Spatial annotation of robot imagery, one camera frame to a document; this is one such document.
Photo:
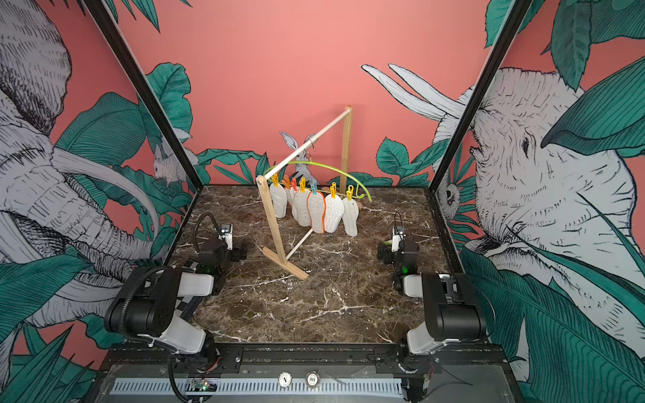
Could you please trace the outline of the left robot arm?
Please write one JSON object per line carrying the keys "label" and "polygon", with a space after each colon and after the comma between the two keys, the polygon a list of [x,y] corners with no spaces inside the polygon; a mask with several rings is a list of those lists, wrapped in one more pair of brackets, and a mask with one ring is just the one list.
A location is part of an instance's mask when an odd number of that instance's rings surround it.
{"label": "left robot arm", "polygon": [[213,336],[189,318],[207,297],[221,293],[232,263],[246,259],[246,247],[233,245],[233,225],[219,224],[212,213],[198,217],[192,234],[198,258],[176,268],[138,268],[126,280],[103,319],[109,332],[167,350],[200,373],[222,366]]}

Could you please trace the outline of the white striped fabric insole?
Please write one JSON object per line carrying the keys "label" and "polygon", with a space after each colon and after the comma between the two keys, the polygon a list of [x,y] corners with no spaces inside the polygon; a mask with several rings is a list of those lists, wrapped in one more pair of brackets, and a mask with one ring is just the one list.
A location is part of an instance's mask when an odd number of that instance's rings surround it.
{"label": "white striped fabric insole", "polygon": [[345,198],[343,200],[343,204],[344,215],[342,221],[344,224],[344,230],[350,237],[356,237],[358,235],[357,220],[359,216],[357,201],[353,198]]}

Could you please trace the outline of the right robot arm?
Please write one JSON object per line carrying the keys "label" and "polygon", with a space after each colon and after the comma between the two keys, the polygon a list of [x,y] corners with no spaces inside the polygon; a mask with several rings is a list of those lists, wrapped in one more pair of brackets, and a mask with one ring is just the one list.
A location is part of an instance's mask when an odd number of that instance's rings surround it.
{"label": "right robot arm", "polygon": [[418,270],[419,246],[401,230],[380,243],[377,258],[393,268],[392,286],[400,294],[422,301],[423,321],[407,331],[394,352],[393,361],[404,374],[430,369],[417,358],[430,357],[450,344],[478,342],[486,338],[487,324],[465,274],[440,274]]}

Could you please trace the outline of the grey bubbled foam insole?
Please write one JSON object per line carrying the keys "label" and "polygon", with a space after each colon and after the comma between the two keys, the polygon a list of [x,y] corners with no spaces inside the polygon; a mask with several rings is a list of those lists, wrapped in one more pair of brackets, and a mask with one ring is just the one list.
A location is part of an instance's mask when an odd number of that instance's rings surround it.
{"label": "grey bubbled foam insole", "polygon": [[334,233],[344,216],[344,202],[338,195],[332,196],[328,194],[325,196],[325,215],[324,215],[324,229],[326,233]]}

